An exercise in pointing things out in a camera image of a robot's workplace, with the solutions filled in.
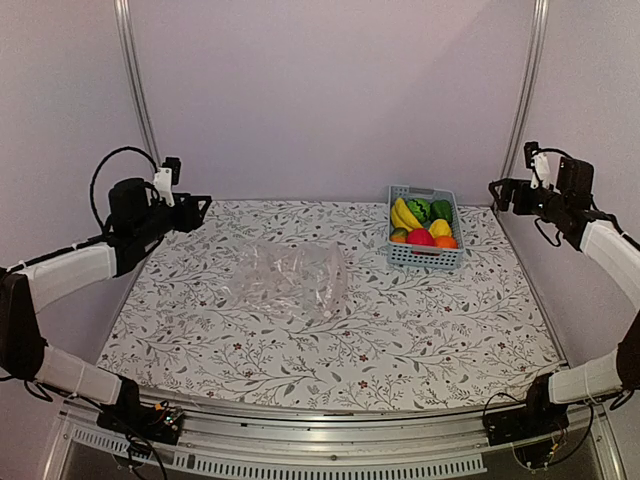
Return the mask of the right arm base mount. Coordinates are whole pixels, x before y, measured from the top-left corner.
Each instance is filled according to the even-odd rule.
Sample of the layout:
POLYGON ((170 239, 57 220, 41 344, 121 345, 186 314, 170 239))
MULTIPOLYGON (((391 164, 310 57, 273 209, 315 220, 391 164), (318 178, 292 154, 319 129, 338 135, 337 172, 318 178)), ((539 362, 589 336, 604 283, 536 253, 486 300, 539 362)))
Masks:
POLYGON ((514 400, 506 393, 490 397, 482 411, 482 425, 490 446, 514 446, 517 462, 529 469, 549 467, 569 426, 566 405, 529 407, 526 403, 506 410, 489 410, 494 398, 514 400))

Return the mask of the clear zip top bag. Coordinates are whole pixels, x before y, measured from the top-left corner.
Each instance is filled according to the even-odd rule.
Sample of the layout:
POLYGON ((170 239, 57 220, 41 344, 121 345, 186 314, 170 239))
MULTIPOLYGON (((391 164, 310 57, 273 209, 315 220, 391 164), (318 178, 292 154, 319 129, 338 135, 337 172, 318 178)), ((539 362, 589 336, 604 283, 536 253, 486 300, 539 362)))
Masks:
POLYGON ((347 287, 346 262, 338 243, 286 246, 261 241, 242 251, 221 294, 236 308, 313 326, 340 313, 347 287))

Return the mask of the light blue plastic basket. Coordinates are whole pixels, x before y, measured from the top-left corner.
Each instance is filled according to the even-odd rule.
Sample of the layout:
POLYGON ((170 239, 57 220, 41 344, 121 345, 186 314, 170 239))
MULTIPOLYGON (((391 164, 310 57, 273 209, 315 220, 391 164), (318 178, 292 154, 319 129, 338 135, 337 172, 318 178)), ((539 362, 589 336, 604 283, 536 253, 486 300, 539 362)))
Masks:
MULTIPOLYGON (((431 221, 422 224, 429 231, 431 221)), ((426 267, 430 269, 453 270, 462 262, 464 242, 455 195, 447 190, 420 189, 409 186, 392 185, 388 188, 388 227, 387 227, 387 260, 390 264, 399 266, 426 267), (458 249, 445 249, 411 245, 407 243, 393 243, 389 240, 395 228, 391 223, 391 207, 395 200, 401 197, 407 203, 413 198, 422 198, 430 204, 435 200, 447 200, 453 211, 453 222, 450 225, 453 238, 458 243, 458 249)))

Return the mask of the yellow toy banana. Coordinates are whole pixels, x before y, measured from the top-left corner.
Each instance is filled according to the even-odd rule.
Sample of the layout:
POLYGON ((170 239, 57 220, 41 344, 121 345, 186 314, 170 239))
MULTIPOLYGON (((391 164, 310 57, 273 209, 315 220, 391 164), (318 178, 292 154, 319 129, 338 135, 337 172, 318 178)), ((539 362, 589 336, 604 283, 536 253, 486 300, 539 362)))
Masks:
POLYGON ((403 228, 408 232, 422 229, 423 225, 418 221, 416 216, 410 211, 403 198, 398 197, 390 211, 391 223, 395 228, 403 228))

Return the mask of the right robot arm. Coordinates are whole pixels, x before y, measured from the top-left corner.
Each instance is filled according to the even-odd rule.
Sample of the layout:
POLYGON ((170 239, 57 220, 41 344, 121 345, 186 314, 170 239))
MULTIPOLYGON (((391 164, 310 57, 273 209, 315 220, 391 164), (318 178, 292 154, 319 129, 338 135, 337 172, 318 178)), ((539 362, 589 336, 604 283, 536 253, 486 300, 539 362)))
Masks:
MULTIPOLYGON (((599 265, 639 306, 639 244, 624 232, 614 215, 593 206, 593 166, 562 156, 555 184, 548 181, 550 151, 542 149, 527 161, 530 180, 505 178, 488 189, 500 211, 533 215, 556 227, 557 234, 576 251, 599 265)), ((549 374, 529 389, 530 403, 517 415, 517 427, 537 436, 552 424, 555 406, 615 398, 639 389, 639 319, 609 354, 578 367, 549 374)))

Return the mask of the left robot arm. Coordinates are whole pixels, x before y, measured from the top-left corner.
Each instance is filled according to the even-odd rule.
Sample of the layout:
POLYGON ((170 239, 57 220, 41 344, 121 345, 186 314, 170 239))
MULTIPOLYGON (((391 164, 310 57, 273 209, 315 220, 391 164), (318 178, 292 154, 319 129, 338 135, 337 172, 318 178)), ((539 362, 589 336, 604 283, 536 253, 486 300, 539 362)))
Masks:
POLYGON ((167 234, 201 227, 211 197, 175 193, 172 187, 166 169, 152 182, 118 182, 108 194, 110 214, 101 235, 1 273, 2 369, 12 379, 110 405, 111 419, 128 434, 148 426, 146 408, 123 395, 125 382, 118 375, 51 346, 37 316, 77 291, 132 272, 167 234))

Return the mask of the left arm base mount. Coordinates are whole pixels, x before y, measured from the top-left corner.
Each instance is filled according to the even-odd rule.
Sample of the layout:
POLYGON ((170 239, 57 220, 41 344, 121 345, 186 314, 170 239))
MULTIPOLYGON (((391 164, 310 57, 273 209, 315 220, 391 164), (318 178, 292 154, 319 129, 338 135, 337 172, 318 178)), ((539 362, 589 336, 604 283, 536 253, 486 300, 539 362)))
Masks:
POLYGON ((144 405, 138 393, 121 393, 112 405, 101 405, 97 425, 103 429, 166 445, 177 445, 184 425, 184 410, 167 401, 144 405))

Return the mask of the green toy watermelon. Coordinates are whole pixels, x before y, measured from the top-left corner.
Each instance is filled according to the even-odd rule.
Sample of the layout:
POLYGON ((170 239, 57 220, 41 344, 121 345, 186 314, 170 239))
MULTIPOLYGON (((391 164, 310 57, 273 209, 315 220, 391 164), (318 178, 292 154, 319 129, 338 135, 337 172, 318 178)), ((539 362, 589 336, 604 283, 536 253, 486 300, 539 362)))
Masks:
POLYGON ((430 220, 431 204, 428 201, 422 198, 413 198, 406 205, 420 224, 425 224, 430 220))

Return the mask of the green orange toy mango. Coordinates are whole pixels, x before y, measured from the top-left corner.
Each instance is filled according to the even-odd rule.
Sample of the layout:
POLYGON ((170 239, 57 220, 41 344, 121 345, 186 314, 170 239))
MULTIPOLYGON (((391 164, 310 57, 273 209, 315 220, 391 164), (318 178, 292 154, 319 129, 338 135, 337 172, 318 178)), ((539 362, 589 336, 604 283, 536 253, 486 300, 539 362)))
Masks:
POLYGON ((393 243, 406 243, 409 231, 402 227, 396 227, 390 234, 389 240, 393 243))

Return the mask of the red toy apple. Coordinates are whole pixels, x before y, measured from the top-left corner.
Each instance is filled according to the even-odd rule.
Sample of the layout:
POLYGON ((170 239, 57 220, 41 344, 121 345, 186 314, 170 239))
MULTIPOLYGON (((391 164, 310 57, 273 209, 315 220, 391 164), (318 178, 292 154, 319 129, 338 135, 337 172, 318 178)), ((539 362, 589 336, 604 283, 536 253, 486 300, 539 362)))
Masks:
POLYGON ((407 235, 406 243, 411 245, 417 245, 417 246, 425 246, 425 247, 435 246, 435 240, 433 236, 428 230, 424 228, 414 229, 411 232, 409 232, 407 235))

